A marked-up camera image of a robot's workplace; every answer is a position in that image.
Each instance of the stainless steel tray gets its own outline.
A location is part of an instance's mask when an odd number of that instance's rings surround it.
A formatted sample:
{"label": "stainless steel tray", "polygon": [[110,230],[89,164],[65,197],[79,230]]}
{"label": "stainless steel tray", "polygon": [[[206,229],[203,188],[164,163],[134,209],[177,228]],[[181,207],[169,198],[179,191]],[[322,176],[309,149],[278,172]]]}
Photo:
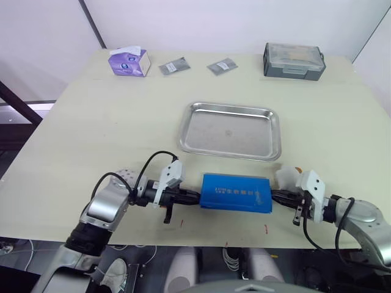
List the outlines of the stainless steel tray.
{"label": "stainless steel tray", "polygon": [[182,150],[271,162],[281,155],[277,114],[267,108],[193,103],[180,128]]}

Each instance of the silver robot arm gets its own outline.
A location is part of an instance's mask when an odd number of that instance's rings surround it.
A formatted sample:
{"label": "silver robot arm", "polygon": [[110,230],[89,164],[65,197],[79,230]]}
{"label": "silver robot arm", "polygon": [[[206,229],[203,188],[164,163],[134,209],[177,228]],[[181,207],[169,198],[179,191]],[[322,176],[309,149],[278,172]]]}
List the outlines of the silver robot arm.
{"label": "silver robot arm", "polygon": [[[339,223],[350,203],[340,198],[335,207],[335,226]],[[356,200],[343,222],[342,228],[360,243],[369,263],[391,269],[391,226],[375,205]]]}
{"label": "silver robot arm", "polygon": [[[294,167],[284,166],[276,172],[276,180],[283,190],[274,190],[273,200],[296,209],[293,223],[297,226],[303,216],[315,223],[327,221],[338,227],[351,202],[336,195],[326,198],[326,186],[313,170],[301,173]],[[384,269],[377,273],[391,273],[391,226],[379,208],[355,200],[341,228],[358,241],[369,264]]]}
{"label": "silver robot arm", "polygon": [[179,184],[184,179],[183,166],[179,160],[173,161],[162,170],[159,181],[148,180],[146,176],[141,176],[137,191],[134,187],[139,174],[125,169],[114,175],[122,179],[111,176],[109,184],[92,197],[84,208],[78,225],[66,243],[58,249],[52,263],[33,288],[33,293],[70,292],[70,282],[78,285],[78,290],[75,292],[85,292],[89,283],[87,274],[94,272],[99,264],[101,254],[129,204],[146,206],[148,203],[153,203],[165,206],[167,214],[164,223],[170,223],[174,203],[185,205],[199,203],[200,195],[197,192],[179,188]]}
{"label": "silver robot arm", "polygon": [[87,275],[84,281],[76,282],[80,274],[63,276],[60,271],[68,268],[81,274],[92,273],[99,264],[101,253],[128,206],[129,192],[119,182],[114,177],[110,178],[109,184],[91,199],[77,227],[66,243],[59,247],[51,264],[34,286],[33,293],[61,292],[64,280],[68,284],[71,280],[74,284],[78,283],[80,292],[85,292],[89,283]]}

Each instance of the white wall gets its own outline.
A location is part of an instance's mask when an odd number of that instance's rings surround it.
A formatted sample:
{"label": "white wall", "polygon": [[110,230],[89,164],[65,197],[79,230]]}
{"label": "white wall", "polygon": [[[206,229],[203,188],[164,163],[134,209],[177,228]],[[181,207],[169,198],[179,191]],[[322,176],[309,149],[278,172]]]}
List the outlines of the white wall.
{"label": "white wall", "polygon": [[97,49],[77,0],[0,0],[0,80],[21,99],[57,99]]}
{"label": "white wall", "polygon": [[391,117],[391,10],[353,64]]}
{"label": "white wall", "polygon": [[353,60],[391,0],[86,0],[108,48],[263,52],[318,45]]}

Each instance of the gray plastic case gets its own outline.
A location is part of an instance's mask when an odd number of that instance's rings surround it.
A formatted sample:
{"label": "gray plastic case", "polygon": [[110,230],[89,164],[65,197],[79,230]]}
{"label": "gray plastic case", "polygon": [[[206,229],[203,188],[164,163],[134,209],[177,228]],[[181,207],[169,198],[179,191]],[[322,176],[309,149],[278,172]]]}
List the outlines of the gray plastic case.
{"label": "gray plastic case", "polygon": [[275,78],[319,80],[326,64],[316,46],[266,43],[263,74]]}

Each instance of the black wire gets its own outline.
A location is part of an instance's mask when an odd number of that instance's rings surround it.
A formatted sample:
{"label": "black wire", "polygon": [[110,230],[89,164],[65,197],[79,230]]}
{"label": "black wire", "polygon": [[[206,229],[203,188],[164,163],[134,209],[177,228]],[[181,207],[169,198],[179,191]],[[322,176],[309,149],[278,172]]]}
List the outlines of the black wire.
{"label": "black wire", "polygon": [[157,151],[152,156],[150,156],[149,159],[145,162],[143,168],[141,169],[139,176],[137,177],[137,180],[136,180],[136,183],[135,183],[134,189],[133,189],[133,194],[132,194],[132,199],[131,199],[132,202],[134,202],[136,200],[137,188],[139,187],[139,183],[140,183],[142,175],[145,172],[145,169],[148,167],[148,164],[151,162],[151,160],[158,154],[169,154],[170,156],[172,156],[172,162],[176,161],[178,159],[178,157],[176,155],[174,155],[173,153],[171,153],[169,151]]}
{"label": "black wire", "polygon": [[307,240],[316,248],[318,249],[319,251],[325,253],[325,254],[328,254],[328,255],[334,255],[331,251],[328,251],[328,250],[325,250],[323,248],[321,248],[318,244],[316,244],[312,239],[311,237],[309,236],[308,234],[308,231],[307,231],[307,217],[308,217],[308,210],[306,209],[304,211],[304,219],[303,219],[303,232],[304,232],[304,236],[305,238],[307,238]]}
{"label": "black wire", "polygon": [[343,216],[341,218],[340,223],[338,224],[338,229],[337,229],[337,233],[335,234],[335,240],[334,240],[335,250],[337,251],[338,257],[340,258],[340,261],[346,265],[348,265],[348,263],[343,259],[342,255],[341,255],[341,251],[340,251],[340,235],[341,235],[341,231],[343,228],[343,224],[345,223],[345,220],[349,214],[349,211],[351,210],[351,208],[354,205],[354,200],[355,200],[354,197],[349,198],[349,200],[350,200],[350,203],[349,203],[348,207],[346,208],[346,211],[343,213]]}
{"label": "black wire", "polygon": [[128,192],[129,194],[131,195],[132,194],[132,188],[129,186],[129,184],[127,183],[127,181],[125,179],[123,179],[120,175],[114,173],[114,172],[108,172],[106,174],[104,174],[97,182],[97,184],[95,185],[95,187],[93,188],[93,191],[92,191],[92,194],[91,194],[91,199],[94,198],[97,190],[98,190],[98,187],[99,185],[102,183],[102,181],[107,177],[107,176],[114,176],[116,177],[119,181],[121,181],[123,183],[123,185],[125,185],[126,189],[128,189]]}

